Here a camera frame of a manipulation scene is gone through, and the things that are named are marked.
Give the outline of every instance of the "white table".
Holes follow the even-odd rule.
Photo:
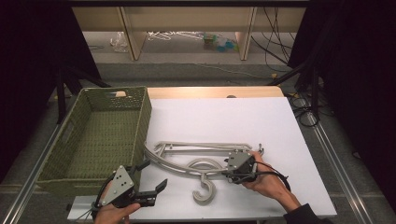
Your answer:
[[[152,99],[151,103],[148,147],[159,141],[237,142],[248,143],[253,148],[261,143],[265,148],[264,160],[289,176],[291,190],[301,204],[310,203],[320,217],[336,215],[286,98]],[[172,160],[183,162],[186,156]],[[168,185],[158,195],[156,205],[139,209],[131,219],[136,222],[257,220],[285,214],[276,201],[229,184],[222,176],[212,178],[218,190],[212,203],[198,205],[191,194],[196,189],[205,193],[198,179],[177,176],[156,165],[143,170],[140,190],[152,190],[165,178]],[[75,219],[90,209],[94,198],[77,197],[68,218]]]

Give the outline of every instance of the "floor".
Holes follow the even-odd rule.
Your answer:
[[[234,40],[230,33],[215,33]],[[85,33],[92,50],[92,56],[97,63],[102,79],[113,86],[145,85],[156,86],[253,86],[265,85],[273,77],[279,77],[290,70],[275,57],[263,53],[254,42],[249,48],[246,61],[239,60],[239,53],[233,49],[219,52],[216,48],[205,46],[202,40],[195,38],[199,34],[185,33],[172,35],[159,35],[146,40],[138,61],[132,62],[127,52],[115,52],[110,45],[111,38],[117,38],[115,33]],[[264,35],[254,34],[254,38],[266,48],[268,41]],[[281,34],[282,44],[292,47],[295,34]],[[269,50],[283,60],[287,56],[277,44],[270,43]],[[293,84],[297,77],[293,77],[281,84],[284,93],[294,93]],[[82,82],[85,87],[91,86],[89,82]],[[290,99],[290,106],[299,105],[302,100]],[[389,207],[387,200],[371,178],[364,164],[352,155],[355,151],[347,139],[343,128],[332,114],[331,106],[326,102],[325,96],[320,95],[319,111],[320,127],[323,128],[329,139],[332,149],[339,158],[348,180],[352,183],[364,207],[368,211],[371,221],[366,223],[389,224],[396,223],[396,216]],[[360,222],[352,210],[347,193],[343,191],[337,173],[332,168],[324,149],[323,143],[318,139],[318,129],[305,127],[308,120],[303,118],[300,123],[305,142],[312,154],[314,162],[323,179],[324,185],[332,199],[338,213],[330,218],[334,223],[364,223]],[[23,150],[9,170],[7,177],[0,185],[0,217],[7,214],[21,187],[29,177],[37,158],[48,143],[57,120],[56,98],[49,99],[49,106],[43,115],[36,132],[31,137],[31,143]],[[47,192],[35,188],[29,203],[24,207],[24,212],[19,218],[19,223],[72,223],[66,220],[69,204],[73,198],[58,198]],[[285,223],[283,219],[269,220],[266,223]]]

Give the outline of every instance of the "hand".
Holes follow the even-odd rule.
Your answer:
[[[256,151],[250,151],[257,162],[262,162],[262,156]],[[258,172],[273,171],[270,167],[259,164],[257,167]],[[252,189],[259,192],[261,195],[277,200],[287,212],[300,207],[297,198],[286,189],[282,181],[275,175],[258,175],[257,179],[253,182],[245,182],[242,184],[247,189]]]
[[[105,191],[102,193],[102,198],[105,197],[111,182],[107,184]],[[129,215],[140,208],[139,203],[130,204],[124,208],[117,208],[113,204],[103,206],[95,219],[95,224],[118,224],[122,219],[125,224],[129,224]]]

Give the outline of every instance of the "green plastic basket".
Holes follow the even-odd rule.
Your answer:
[[[62,196],[95,195],[120,165],[143,161],[151,103],[146,87],[81,90],[37,185]],[[136,189],[140,172],[134,174]]]

